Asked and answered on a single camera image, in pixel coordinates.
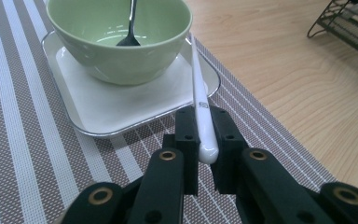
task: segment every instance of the bowl rim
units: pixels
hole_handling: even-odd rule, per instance
[[[84,38],[81,38],[81,37],[78,37],[76,35],[72,35],[71,33],[65,31],[64,29],[61,28],[61,26],[59,26],[57,24],[57,22],[55,22],[55,20],[53,20],[50,16],[50,13],[49,13],[49,10],[48,10],[48,6],[50,4],[52,0],[48,0],[47,3],[46,3],[46,12],[47,12],[47,15],[48,15],[48,18],[50,20],[50,22],[52,23],[54,29],[58,29],[60,32],[66,34],[66,35],[69,35],[71,38],[77,40],[77,41],[80,41],[80,42],[83,42],[83,43],[87,43],[88,45],[91,45],[91,46],[95,46],[95,47],[99,47],[99,48],[106,48],[106,49],[151,49],[151,48],[154,48],[156,46],[162,46],[162,45],[165,45],[165,44],[168,44],[170,42],[173,42],[174,39],[178,38],[179,36],[184,36],[186,38],[190,28],[191,28],[191,25],[193,23],[193,13],[189,7],[189,5],[184,1],[184,0],[176,0],[176,1],[181,1],[188,13],[189,13],[189,22],[187,24],[187,27],[181,32],[179,33],[178,35],[175,35],[174,37],[172,38],[169,38],[169,39],[166,39],[164,41],[161,41],[161,42],[158,42],[158,43],[154,43],[154,44],[148,44],[148,45],[141,45],[141,46],[107,46],[107,45],[104,45],[104,44],[98,44],[97,42],[92,42],[92,41],[88,41],[87,39],[84,39]]]

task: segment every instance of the placemat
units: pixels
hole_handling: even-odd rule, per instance
[[[143,174],[174,114],[111,139],[77,132],[65,116],[41,40],[52,31],[42,0],[0,0],[0,223],[51,223],[93,181],[126,186]],[[291,175],[318,190],[332,177],[215,57],[210,99],[227,110],[251,147],[271,151]],[[185,223],[240,223],[233,196],[213,189],[200,164],[199,197],[185,196]]]

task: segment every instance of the spoon head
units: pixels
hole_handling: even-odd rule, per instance
[[[141,44],[133,35],[127,35],[127,37],[118,42],[117,46],[141,46]]]

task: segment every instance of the tray rim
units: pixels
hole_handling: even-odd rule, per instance
[[[41,46],[42,46],[42,50],[43,50],[43,52],[44,52],[44,54],[45,54],[45,57],[46,57],[46,60],[47,60],[47,63],[48,63],[48,71],[49,71],[49,73],[50,73],[50,75],[51,75],[51,77],[52,77],[52,79],[53,79],[54,87],[55,87],[56,91],[58,92],[58,94],[60,95],[60,102],[61,102],[62,107],[63,107],[63,109],[64,109],[64,112],[65,112],[64,114],[65,114],[66,118],[68,119],[68,121],[70,122],[71,126],[74,127],[76,130],[78,130],[80,133],[83,133],[83,134],[88,135],[88,136],[91,136],[91,137],[96,137],[96,138],[111,138],[111,137],[114,137],[114,136],[116,136],[116,135],[118,135],[118,134],[126,133],[126,132],[129,132],[129,131],[131,131],[131,130],[134,130],[134,129],[138,128],[138,127],[141,127],[141,126],[143,126],[143,125],[146,125],[147,123],[149,123],[149,122],[151,122],[151,121],[153,121],[153,120],[163,118],[163,117],[165,117],[165,116],[171,114],[172,112],[174,112],[174,111],[176,111],[176,110],[179,110],[179,109],[181,109],[181,108],[183,108],[183,107],[185,107],[185,106],[188,106],[188,105],[192,105],[192,104],[193,104],[193,102],[191,101],[191,102],[189,102],[189,103],[187,103],[187,104],[183,104],[183,105],[176,106],[176,107],[171,108],[171,109],[169,109],[169,110],[167,110],[167,111],[165,111],[165,112],[163,112],[163,113],[159,113],[159,114],[157,114],[156,116],[153,116],[153,117],[151,117],[151,118],[149,118],[149,119],[144,119],[144,120],[141,120],[141,121],[139,121],[139,122],[136,122],[136,123],[134,123],[134,124],[132,124],[132,125],[129,125],[129,126],[127,126],[127,127],[124,127],[124,128],[121,128],[121,129],[112,131],[112,132],[107,132],[107,133],[93,133],[93,132],[90,132],[90,131],[87,131],[87,130],[85,130],[85,129],[83,129],[83,128],[78,127],[78,125],[73,122],[71,116],[69,115],[68,108],[67,108],[67,106],[66,106],[66,104],[65,104],[65,101],[63,100],[62,91],[60,90],[60,87],[58,86],[56,77],[54,76],[54,72],[52,71],[52,68],[51,68],[51,66],[50,66],[50,61],[49,61],[49,59],[48,59],[48,53],[47,53],[48,50],[45,48],[45,43],[46,43],[47,39],[48,39],[51,35],[55,35],[55,33],[56,33],[55,31],[51,31],[51,32],[47,33],[47,34],[43,37],[43,39],[42,39],[42,41],[41,41]],[[186,43],[189,44],[189,45],[192,44],[191,41],[189,41],[188,37],[186,38]],[[220,87],[221,87],[221,85],[222,85],[222,80],[221,80],[221,77],[220,77],[221,75],[219,74],[219,72],[217,71],[217,69],[205,58],[205,56],[200,53],[200,49],[197,48],[197,50],[198,50],[198,52],[199,52],[199,56],[202,57],[202,59],[203,59],[203,60],[214,70],[214,72],[216,73],[216,77],[217,77],[217,87],[216,87],[214,90],[212,90],[211,93],[209,93],[209,94],[207,95],[208,98],[209,98],[209,97],[213,96],[213,95],[220,89]]]

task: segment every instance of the wood grain tabletop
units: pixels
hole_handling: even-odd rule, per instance
[[[307,38],[326,0],[186,0],[191,32],[339,181],[358,188],[358,51]]]

